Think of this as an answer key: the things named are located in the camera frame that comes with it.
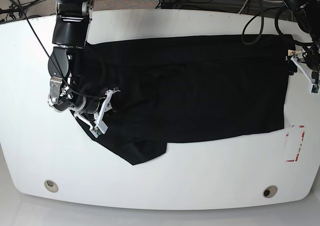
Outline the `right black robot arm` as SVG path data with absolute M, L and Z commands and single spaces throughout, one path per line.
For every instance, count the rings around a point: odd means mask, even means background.
M 49 104 L 57 111 L 94 114 L 106 98 L 106 67 L 87 43 L 95 0 L 55 0 L 56 23 L 48 59 Z

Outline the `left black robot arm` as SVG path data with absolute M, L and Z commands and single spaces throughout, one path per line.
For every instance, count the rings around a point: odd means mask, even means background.
M 320 0 L 282 0 L 285 7 L 280 9 L 275 17 L 275 25 L 282 12 L 289 10 L 293 13 L 302 31 L 309 34 L 311 43 L 296 42 L 304 48 L 305 63 L 313 71 L 320 70 Z

